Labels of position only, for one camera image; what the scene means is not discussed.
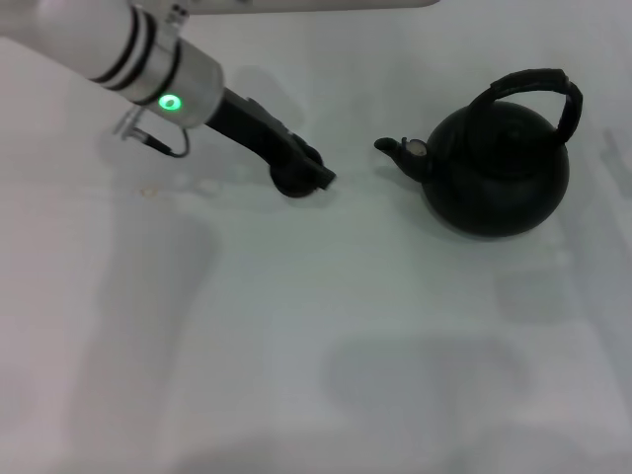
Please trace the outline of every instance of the metal bracket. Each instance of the metal bracket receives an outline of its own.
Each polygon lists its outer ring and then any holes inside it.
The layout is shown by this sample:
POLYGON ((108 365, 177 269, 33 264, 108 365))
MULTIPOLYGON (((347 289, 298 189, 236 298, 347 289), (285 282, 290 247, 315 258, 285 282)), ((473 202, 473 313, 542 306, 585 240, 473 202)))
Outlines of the metal bracket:
MULTIPOLYGON (((178 40, 180 39, 180 31, 189 20, 190 3, 192 0, 175 0, 158 22, 158 31, 156 32, 155 47, 169 52, 175 53, 178 40)), ((142 9, 142 6, 130 2, 132 8, 142 9)), ((142 141, 147 133, 138 128, 140 119, 145 113, 145 108, 141 106, 133 106, 118 122, 114 135, 118 135, 121 140, 134 138, 142 141)))

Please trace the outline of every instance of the wire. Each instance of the wire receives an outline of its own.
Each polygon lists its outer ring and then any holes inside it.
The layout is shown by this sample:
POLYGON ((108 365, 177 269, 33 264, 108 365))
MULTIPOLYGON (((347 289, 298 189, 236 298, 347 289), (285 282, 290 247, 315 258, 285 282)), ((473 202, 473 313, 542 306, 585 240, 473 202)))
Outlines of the wire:
POLYGON ((181 128, 182 135, 185 138, 185 151, 182 153, 174 153, 173 151, 168 153, 168 156, 172 158, 186 158, 191 153, 191 140, 189 139, 189 132, 185 128, 181 128))

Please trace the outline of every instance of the kettle spout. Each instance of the kettle spout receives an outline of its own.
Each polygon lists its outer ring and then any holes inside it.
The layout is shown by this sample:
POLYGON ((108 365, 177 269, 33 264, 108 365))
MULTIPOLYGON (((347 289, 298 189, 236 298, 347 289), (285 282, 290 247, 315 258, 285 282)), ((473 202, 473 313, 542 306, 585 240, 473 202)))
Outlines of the kettle spout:
POLYGON ((430 176, 431 159, 428 146, 421 140, 381 138, 375 148, 390 157, 406 176, 418 183, 425 183, 430 176))

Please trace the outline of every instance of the cable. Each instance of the cable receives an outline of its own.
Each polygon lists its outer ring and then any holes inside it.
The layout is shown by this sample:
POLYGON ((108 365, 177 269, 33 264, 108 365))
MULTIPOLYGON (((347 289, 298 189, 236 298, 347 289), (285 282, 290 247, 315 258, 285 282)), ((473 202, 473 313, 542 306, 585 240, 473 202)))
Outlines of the cable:
POLYGON ((185 138, 185 151, 183 151, 182 153, 169 153, 169 156, 171 156, 172 158, 186 158, 191 153, 191 140, 189 139, 189 132, 185 128, 181 128, 181 130, 182 135, 185 138))
POLYGON ((189 132, 184 128, 181 128, 181 131, 182 131, 183 137, 185 138, 185 151, 183 151, 182 153, 174 153, 171 147, 165 145, 162 141, 160 141, 155 136, 150 135, 149 133, 142 131, 138 128, 134 129, 133 137, 139 140, 144 145, 147 145, 148 147, 153 148, 154 150, 162 153, 163 155, 167 155, 172 158, 181 159, 181 158, 186 158, 191 153, 191 140, 189 139, 189 132))

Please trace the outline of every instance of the kettle body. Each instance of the kettle body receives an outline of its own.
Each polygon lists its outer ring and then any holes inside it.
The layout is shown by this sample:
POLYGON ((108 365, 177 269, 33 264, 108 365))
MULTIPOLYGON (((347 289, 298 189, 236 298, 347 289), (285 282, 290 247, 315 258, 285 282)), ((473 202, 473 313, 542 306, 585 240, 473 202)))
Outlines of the kettle body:
POLYGON ((577 129, 582 103, 562 71, 524 71, 449 116, 427 144, 386 138, 375 146, 422 184, 448 225, 480 237, 508 237, 540 225, 564 198, 570 176, 565 143, 577 129), (497 101, 534 90, 568 91, 557 128, 531 109, 497 101))

